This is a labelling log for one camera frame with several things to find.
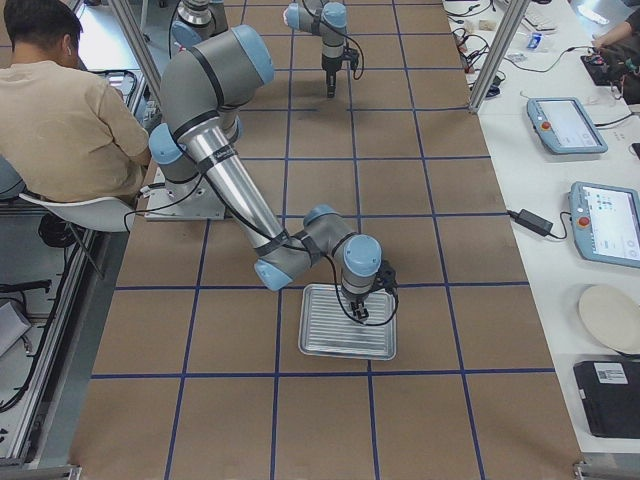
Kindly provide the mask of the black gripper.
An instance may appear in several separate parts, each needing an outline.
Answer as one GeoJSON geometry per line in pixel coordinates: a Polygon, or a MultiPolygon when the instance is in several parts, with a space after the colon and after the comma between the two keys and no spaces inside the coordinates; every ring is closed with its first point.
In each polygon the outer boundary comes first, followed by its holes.
{"type": "Polygon", "coordinates": [[[365,305],[366,298],[366,295],[355,295],[349,297],[349,307],[355,320],[358,320],[358,316],[361,316],[364,321],[369,318],[369,312],[365,305]]]}
{"type": "Polygon", "coordinates": [[[325,80],[326,80],[326,96],[328,98],[334,98],[336,95],[337,72],[327,70],[325,72],[325,80]]]}

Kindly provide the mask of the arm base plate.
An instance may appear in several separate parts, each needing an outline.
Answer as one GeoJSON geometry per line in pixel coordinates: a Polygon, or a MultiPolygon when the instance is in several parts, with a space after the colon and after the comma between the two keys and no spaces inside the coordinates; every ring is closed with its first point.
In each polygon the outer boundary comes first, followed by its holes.
{"type": "Polygon", "coordinates": [[[190,178],[177,180],[171,174],[169,179],[167,165],[160,165],[155,173],[154,182],[162,183],[159,188],[150,191],[146,213],[148,221],[204,221],[223,220],[226,209],[210,184],[201,178],[198,172],[190,178]]]}

